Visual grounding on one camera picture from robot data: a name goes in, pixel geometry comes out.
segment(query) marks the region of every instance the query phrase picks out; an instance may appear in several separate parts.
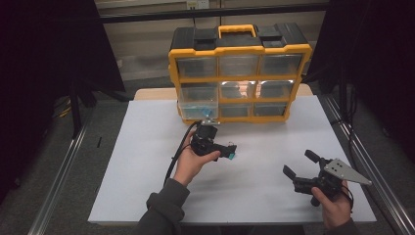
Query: black camera device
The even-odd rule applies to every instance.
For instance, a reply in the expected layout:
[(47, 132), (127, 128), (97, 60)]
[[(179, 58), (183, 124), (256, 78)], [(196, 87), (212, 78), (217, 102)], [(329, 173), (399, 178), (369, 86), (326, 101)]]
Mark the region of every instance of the black camera device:
[[(286, 174), (290, 179), (293, 180), (294, 184), (294, 191), (298, 193), (303, 194), (309, 194), (311, 193), (312, 187), (319, 188), (329, 199), (333, 199), (336, 195), (339, 193), (343, 193), (342, 191), (342, 179), (340, 179), (338, 176), (335, 176), (325, 170), (327, 168), (327, 165), (332, 160), (325, 160), (324, 158), (320, 158), (318, 155), (313, 153), (310, 150), (305, 151), (305, 155), (315, 162), (316, 164), (319, 163), (320, 165), (320, 172), (318, 174), (318, 177), (314, 177), (311, 179), (308, 178), (300, 178), (296, 177), (296, 174), (286, 165), (284, 165), (283, 172)], [(318, 207), (320, 205), (320, 202), (313, 196), (311, 199), (311, 204), (315, 207)]]
[(204, 156), (216, 150), (220, 151), (220, 158), (232, 160), (235, 157), (236, 145), (223, 146), (213, 142), (217, 128), (212, 125), (198, 124), (192, 136), (190, 146), (198, 156)]

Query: white paper sheet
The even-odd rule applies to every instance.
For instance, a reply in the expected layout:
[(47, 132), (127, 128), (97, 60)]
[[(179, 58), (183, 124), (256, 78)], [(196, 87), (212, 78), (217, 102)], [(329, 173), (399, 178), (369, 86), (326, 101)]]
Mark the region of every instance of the white paper sheet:
[[(176, 101), (132, 101), (115, 143), (88, 221), (128, 224), (140, 219), (152, 192), (159, 192), (171, 157), (188, 126)], [(236, 157), (209, 163), (189, 185), (182, 222), (193, 224), (268, 224), (322, 221), (310, 195), (294, 192), (283, 173), (312, 178), (318, 164), (309, 149), (325, 159), (348, 160), (318, 99), (297, 97), (286, 122), (222, 123), (215, 143), (236, 144)], [(349, 182), (355, 221), (376, 221), (360, 185)]]

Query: sleeve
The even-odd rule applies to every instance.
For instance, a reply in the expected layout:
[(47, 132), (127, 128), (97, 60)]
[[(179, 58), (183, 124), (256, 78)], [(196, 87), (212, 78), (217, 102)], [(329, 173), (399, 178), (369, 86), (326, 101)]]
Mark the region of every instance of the sleeve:
[(178, 234), (179, 221), (184, 217), (181, 209), (189, 190), (174, 179), (167, 179), (164, 187), (152, 193), (147, 200), (148, 210), (138, 221), (132, 234)]
[(325, 235), (360, 235), (360, 231), (357, 229), (356, 224), (354, 224), (353, 219), (350, 219), (343, 225), (339, 227), (328, 230)]

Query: yellow storage organizer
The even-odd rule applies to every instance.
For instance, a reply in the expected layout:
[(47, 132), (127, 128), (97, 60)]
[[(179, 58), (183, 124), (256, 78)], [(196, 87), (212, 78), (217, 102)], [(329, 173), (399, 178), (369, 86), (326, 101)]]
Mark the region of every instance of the yellow storage organizer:
[(295, 23), (179, 27), (169, 72), (183, 121), (284, 121), (311, 47)]

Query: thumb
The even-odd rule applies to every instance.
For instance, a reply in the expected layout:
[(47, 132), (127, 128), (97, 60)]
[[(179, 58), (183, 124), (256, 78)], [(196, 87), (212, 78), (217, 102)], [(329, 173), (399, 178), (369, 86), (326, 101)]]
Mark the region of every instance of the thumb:
[(319, 188), (312, 187), (311, 193), (318, 200), (318, 202), (320, 202), (320, 204), (323, 205), (324, 208), (329, 209), (333, 205), (332, 201), (330, 201), (330, 199), (327, 198), (326, 195), (324, 195), (324, 193), (321, 192)]
[(210, 161), (216, 160), (220, 157), (220, 151), (213, 151), (209, 154), (206, 154), (202, 157), (204, 164), (207, 164)]

